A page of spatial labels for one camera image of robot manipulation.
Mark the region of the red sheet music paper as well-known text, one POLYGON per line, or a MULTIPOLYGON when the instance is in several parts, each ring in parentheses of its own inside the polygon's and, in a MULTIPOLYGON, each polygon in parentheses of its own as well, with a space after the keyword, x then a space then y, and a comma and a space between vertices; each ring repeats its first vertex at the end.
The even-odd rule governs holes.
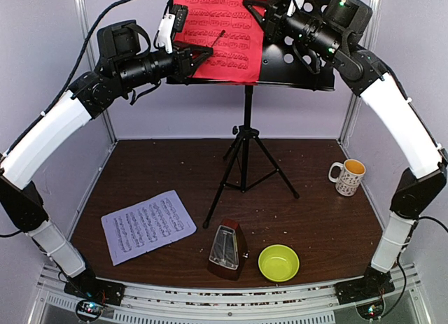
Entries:
POLYGON ((243 6, 243 0, 174 0, 188 7, 177 41, 213 48, 213 55, 194 78, 254 83, 263 53, 263 31, 243 6))

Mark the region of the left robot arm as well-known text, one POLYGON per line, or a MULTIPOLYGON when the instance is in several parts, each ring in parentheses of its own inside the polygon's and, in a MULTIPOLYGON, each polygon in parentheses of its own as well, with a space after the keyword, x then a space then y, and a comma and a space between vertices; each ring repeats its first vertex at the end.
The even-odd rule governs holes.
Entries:
POLYGON ((136 101, 136 87, 158 85, 167 77, 182 83, 213 55, 208 46, 175 41, 175 32, 182 28, 179 21, 161 26, 156 51, 141 50, 139 38, 148 35, 135 20, 100 29, 94 70, 65 87, 55 105, 1 159, 1 205, 8 217, 73 279, 74 288, 86 299, 98 296, 100 282, 51 221, 32 177, 66 139, 118 97, 136 101))

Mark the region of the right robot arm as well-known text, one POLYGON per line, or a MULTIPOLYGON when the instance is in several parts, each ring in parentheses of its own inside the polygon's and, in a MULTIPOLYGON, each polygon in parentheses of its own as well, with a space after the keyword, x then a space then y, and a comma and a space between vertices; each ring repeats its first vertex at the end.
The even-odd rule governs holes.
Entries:
POLYGON ((359 281, 363 296, 375 296, 396 262, 419 215, 447 184, 447 152, 417 114, 393 70, 359 44, 372 17, 361 0, 243 0, 275 43, 285 36, 335 68, 351 91, 381 119, 409 166, 391 200, 388 225, 373 255, 369 274, 359 281))

